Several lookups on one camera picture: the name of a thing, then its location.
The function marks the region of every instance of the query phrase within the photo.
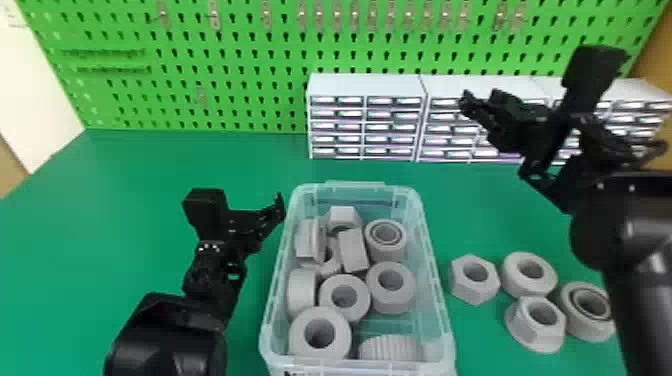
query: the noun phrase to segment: gray spacer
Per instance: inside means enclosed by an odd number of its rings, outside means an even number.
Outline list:
[[[317,293],[317,272],[298,268],[289,273],[287,281],[287,314],[290,319],[314,307]]]
[[[351,345],[352,331],[348,321],[329,307],[309,308],[289,327],[289,353],[292,355],[344,359]]]
[[[404,313],[415,301],[415,277],[399,263],[384,261],[375,264],[366,273],[366,284],[371,291],[373,309],[380,313]]]
[[[408,234],[404,226],[391,219],[377,219],[364,228],[364,239],[373,262],[404,260]]]
[[[340,312],[350,323],[357,323],[369,312],[371,293],[361,279],[339,274],[322,283],[319,303]]]

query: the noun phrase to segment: pegboard hook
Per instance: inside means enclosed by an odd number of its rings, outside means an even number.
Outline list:
[[[492,31],[497,32],[502,29],[506,22],[507,4],[506,0],[501,0],[495,10],[495,20],[492,22]]]
[[[147,23],[159,21],[161,26],[163,26],[166,30],[170,29],[171,23],[170,17],[168,17],[168,9],[166,8],[166,4],[163,1],[158,0],[156,2],[156,14],[157,16],[148,20]]]
[[[271,20],[271,7],[267,0],[263,0],[261,2],[261,22],[265,28],[270,29],[272,26]]]
[[[350,28],[352,31],[359,30],[359,0],[350,3]]]
[[[212,26],[213,29],[221,29],[222,23],[219,19],[219,8],[217,7],[217,0],[208,0],[208,12],[205,14],[205,16],[210,18],[210,26]]]
[[[513,21],[511,22],[511,32],[517,33],[522,29],[525,23],[525,13],[527,12],[527,1],[520,0],[520,3],[513,11]]]
[[[470,11],[471,11],[471,0],[462,0],[462,4],[460,4],[460,11],[457,14],[457,25],[455,27],[458,32],[463,32],[467,30],[467,26],[469,26]]]
[[[439,12],[439,29],[441,31],[448,31],[450,29],[452,11],[453,7],[450,0],[444,0],[441,3],[441,10]]]

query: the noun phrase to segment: hex nut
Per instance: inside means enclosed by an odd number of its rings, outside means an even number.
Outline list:
[[[515,298],[546,296],[558,284],[558,275],[546,260],[529,252],[512,252],[502,263],[502,287]]]
[[[364,239],[373,262],[404,260],[408,235],[404,226],[391,219],[377,219],[364,227]]]
[[[315,269],[317,274],[322,279],[327,279],[331,276],[341,273],[343,271],[343,264],[341,263],[341,251],[338,244],[338,239],[327,239],[327,249],[324,263],[320,264],[317,261],[299,261],[302,268]]]
[[[567,315],[567,333],[584,341],[608,340],[616,330],[607,293],[585,282],[570,282],[556,296],[558,308]]]
[[[294,250],[299,262],[324,262],[327,245],[327,229],[320,218],[299,221],[294,233]]]
[[[471,305],[487,302],[497,295],[501,282],[491,262],[464,255],[451,262],[452,292]]]
[[[541,296],[521,297],[506,310],[504,321],[516,341],[538,353],[554,353],[565,341],[565,314]]]
[[[327,231],[330,234],[342,230],[362,227],[362,218],[354,206],[332,206],[325,215]]]

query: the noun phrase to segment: black robotic arm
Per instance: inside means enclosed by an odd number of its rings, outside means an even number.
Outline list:
[[[521,179],[572,216],[572,251],[602,273],[629,374],[672,375],[672,174],[642,167],[667,144],[613,135],[593,114],[626,59],[617,48],[577,48],[554,110],[500,90],[487,101],[465,91],[459,105],[492,145],[524,157]],[[572,129],[582,153],[552,174]]]

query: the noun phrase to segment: plastic storage box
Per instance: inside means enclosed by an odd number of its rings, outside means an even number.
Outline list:
[[[323,216],[332,205],[352,205],[365,222],[389,218],[404,225],[409,236],[406,265],[417,280],[415,305],[402,315],[381,315],[370,311],[353,328],[352,353],[362,341],[380,334],[407,334],[422,345],[423,362],[331,360],[288,355],[289,319],[286,285],[289,272],[298,267],[294,252],[294,231],[301,219]],[[331,182],[297,187],[289,202],[280,241],[264,321],[259,334],[259,351],[272,376],[289,375],[456,375],[455,342],[443,299],[422,201],[411,188],[379,182]]]

